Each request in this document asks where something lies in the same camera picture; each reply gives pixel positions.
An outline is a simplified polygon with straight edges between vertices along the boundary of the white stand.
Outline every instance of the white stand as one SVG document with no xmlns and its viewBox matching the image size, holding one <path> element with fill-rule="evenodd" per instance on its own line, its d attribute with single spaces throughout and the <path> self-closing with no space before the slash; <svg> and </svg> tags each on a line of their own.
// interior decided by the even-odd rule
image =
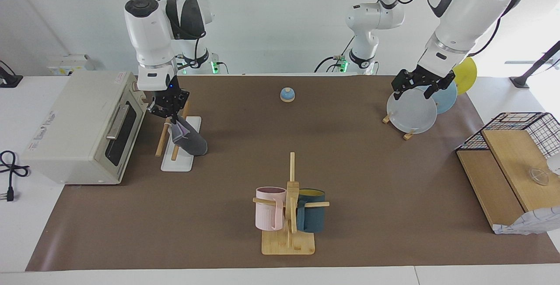
<svg viewBox="0 0 560 285">
<path fill-rule="evenodd" d="M 194 129 L 200 133 L 200 124 L 202 123 L 202 118 L 200 116 L 189 116 L 186 118 L 188 124 L 192 125 Z M 171 137 L 171 129 L 168 129 L 169 132 L 169 139 L 168 139 L 168 146 L 164 152 L 164 159 L 161 162 L 161 170 L 168 171 L 168 172 L 188 172 L 193 167 L 192 161 L 194 157 L 184 151 L 182 148 L 178 149 L 177 159 L 172 161 L 172 154 L 173 149 L 175 148 L 175 144 L 172 141 Z"/>
</svg>

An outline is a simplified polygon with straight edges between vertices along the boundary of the oven door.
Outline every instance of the oven door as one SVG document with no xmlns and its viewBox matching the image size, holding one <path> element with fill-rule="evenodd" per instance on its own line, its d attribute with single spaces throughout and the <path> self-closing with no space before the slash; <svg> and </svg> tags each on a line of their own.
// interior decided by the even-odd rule
<svg viewBox="0 0 560 285">
<path fill-rule="evenodd" d="M 110 174 L 111 183 L 120 183 L 128 162 L 136 135 L 144 119 L 145 109 L 138 104 L 133 93 L 124 90 L 114 114 L 108 122 L 108 130 L 101 140 L 95 160 Z"/>
</svg>

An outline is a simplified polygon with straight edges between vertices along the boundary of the black wire basket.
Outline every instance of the black wire basket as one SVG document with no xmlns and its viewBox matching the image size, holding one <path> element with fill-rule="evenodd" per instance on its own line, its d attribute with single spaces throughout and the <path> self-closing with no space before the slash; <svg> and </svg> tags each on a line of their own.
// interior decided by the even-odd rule
<svg viewBox="0 0 560 285">
<path fill-rule="evenodd" d="M 456 150 L 489 150 L 482 136 L 488 130 L 526 130 L 544 158 L 560 153 L 560 123 L 548 112 L 502 112 Z"/>
</svg>

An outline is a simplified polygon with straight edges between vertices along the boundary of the pink mug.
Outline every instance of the pink mug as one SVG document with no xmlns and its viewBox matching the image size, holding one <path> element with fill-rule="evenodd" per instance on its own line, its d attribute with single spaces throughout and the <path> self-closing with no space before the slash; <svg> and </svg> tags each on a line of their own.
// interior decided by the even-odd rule
<svg viewBox="0 0 560 285">
<path fill-rule="evenodd" d="M 286 189 L 283 187 L 264 186 L 256 189 L 256 197 L 275 201 L 276 206 L 255 203 L 255 226 L 264 231 L 276 231 L 284 227 L 284 203 Z"/>
</svg>

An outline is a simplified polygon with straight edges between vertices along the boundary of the mug handle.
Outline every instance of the mug handle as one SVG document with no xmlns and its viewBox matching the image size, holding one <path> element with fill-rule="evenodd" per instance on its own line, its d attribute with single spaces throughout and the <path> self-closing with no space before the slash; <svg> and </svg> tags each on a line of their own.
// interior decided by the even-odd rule
<svg viewBox="0 0 560 285">
<path fill-rule="evenodd" d="M 296 215 L 296 220 L 297 220 L 297 229 L 299 231 L 304 231 L 305 227 L 305 204 L 307 202 L 306 201 L 298 201 L 297 202 L 297 215 Z"/>
<path fill-rule="evenodd" d="M 276 202 L 276 212 L 274 214 L 274 226 L 272 226 L 272 230 L 280 230 L 280 227 L 284 225 L 282 213 L 284 211 L 284 203 L 280 199 L 274 199 Z"/>
</svg>

